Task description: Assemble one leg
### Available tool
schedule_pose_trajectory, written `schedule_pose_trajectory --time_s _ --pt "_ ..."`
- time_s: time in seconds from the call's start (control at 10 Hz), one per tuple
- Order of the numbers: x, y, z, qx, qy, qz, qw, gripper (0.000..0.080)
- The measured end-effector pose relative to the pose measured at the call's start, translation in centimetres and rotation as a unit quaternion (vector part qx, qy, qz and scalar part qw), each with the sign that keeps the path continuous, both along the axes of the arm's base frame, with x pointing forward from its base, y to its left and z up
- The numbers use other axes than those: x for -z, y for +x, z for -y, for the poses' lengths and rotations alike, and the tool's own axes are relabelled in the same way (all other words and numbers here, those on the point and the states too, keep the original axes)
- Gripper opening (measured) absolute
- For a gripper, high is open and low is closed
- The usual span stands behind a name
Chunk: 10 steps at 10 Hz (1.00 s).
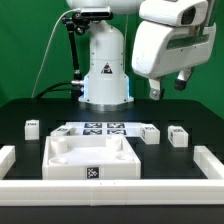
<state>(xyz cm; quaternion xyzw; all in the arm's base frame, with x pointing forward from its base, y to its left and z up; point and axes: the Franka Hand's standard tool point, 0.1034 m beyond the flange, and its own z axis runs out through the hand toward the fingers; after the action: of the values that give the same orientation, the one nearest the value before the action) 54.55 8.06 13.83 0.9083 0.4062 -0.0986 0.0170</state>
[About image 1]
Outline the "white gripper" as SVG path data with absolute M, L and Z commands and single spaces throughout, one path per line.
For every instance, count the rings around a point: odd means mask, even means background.
M 181 70 L 175 79 L 174 88 L 183 91 L 194 72 L 190 67 L 209 60 L 216 25 L 204 28 L 204 40 L 201 42 L 195 38 L 190 38 L 188 43 L 184 42 L 189 33 L 189 27 L 169 27 L 152 22 L 139 25 L 133 47 L 132 68 L 136 74 L 152 78 L 149 80 L 151 99 L 163 98 L 164 88 L 158 77 Z

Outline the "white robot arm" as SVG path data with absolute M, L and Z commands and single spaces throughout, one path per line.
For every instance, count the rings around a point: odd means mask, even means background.
M 194 67 L 207 62 L 216 35 L 212 21 L 217 0 L 66 0 L 74 11 L 71 23 L 82 35 L 90 32 L 90 70 L 79 84 L 78 101 L 99 111 L 129 104 L 129 78 L 124 72 L 124 37 L 108 24 L 116 14 L 138 14 L 131 67 L 145 77 L 150 97 L 162 98 L 161 79 L 176 72 L 182 91 Z

